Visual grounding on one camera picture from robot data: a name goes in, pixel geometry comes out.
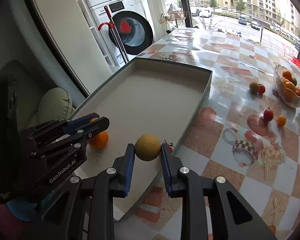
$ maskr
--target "washing machine door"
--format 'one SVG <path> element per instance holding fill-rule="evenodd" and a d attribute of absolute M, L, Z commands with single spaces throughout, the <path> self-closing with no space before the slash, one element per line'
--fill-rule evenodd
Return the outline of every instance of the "washing machine door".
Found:
<path fill-rule="evenodd" d="M 132 11 L 122 11 L 115 14 L 112 19 L 127 54 L 138 55 L 152 44 L 153 33 L 151 26 L 140 14 Z M 110 30 L 109 37 L 115 44 Z"/>

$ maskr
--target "washing machine control panel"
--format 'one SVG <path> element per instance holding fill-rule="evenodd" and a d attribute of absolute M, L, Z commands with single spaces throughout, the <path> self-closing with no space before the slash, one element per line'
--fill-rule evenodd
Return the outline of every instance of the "washing machine control panel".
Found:
<path fill-rule="evenodd" d="M 109 8 L 110 8 L 111 12 L 114 13 L 116 11 L 120 11 L 120 10 L 124 9 L 124 5 L 123 5 L 123 2 L 120 1 L 120 2 L 115 2 L 115 3 L 109 4 Z"/>

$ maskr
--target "street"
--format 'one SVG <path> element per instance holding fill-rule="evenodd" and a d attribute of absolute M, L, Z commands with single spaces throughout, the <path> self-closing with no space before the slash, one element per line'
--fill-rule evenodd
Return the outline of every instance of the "street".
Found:
<path fill-rule="evenodd" d="M 204 20 L 207 29 L 209 29 L 210 24 L 210 17 L 209 18 L 202 18 L 200 17 L 192 17 L 197 20 L 198 27 L 203 28 L 203 24 L 200 21 Z M 230 31 L 235 30 L 237 32 L 241 32 L 241 36 L 244 39 L 251 39 L 253 41 L 260 41 L 261 37 L 261 30 L 258 31 L 256 29 L 251 28 L 250 23 L 247 23 L 247 25 L 239 24 L 237 19 L 220 16 L 220 15 L 212 15 L 212 23 L 211 26 L 214 26 L 215 28 L 221 28 L 223 31 Z M 298 50 L 294 47 L 294 45 L 284 39 L 283 37 L 264 29 L 262 33 L 262 41 L 261 44 L 273 49 L 274 51 L 280 53 L 284 57 L 291 58 L 292 56 L 298 55 Z"/>

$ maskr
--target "white car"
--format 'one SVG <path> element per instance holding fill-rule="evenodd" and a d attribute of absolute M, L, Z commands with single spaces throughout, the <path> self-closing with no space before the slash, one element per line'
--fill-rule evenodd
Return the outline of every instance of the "white car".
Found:
<path fill-rule="evenodd" d="M 203 9 L 200 13 L 200 17 L 210 17 L 212 14 L 212 11 L 208 9 Z"/>
<path fill-rule="evenodd" d="M 260 25 L 255 21 L 251 22 L 251 28 L 254 28 L 254 29 L 260 31 Z"/>

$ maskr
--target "mug handle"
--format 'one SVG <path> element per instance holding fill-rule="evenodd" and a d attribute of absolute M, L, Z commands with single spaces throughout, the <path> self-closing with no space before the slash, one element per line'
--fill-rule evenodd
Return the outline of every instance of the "mug handle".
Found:
<path fill-rule="evenodd" d="M 226 138 L 226 132 L 230 132 L 232 133 L 232 135 L 235 137 L 237 135 L 237 130 L 236 129 L 233 129 L 233 128 L 227 128 L 223 131 L 222 133 L 222 138 L 226 141 L 226 143 L 230 144 L 230 145 L 234 145 L 234 142 L 235 142 L 235 139 L 234 141 L 229 141 L 227 138 Z"/>

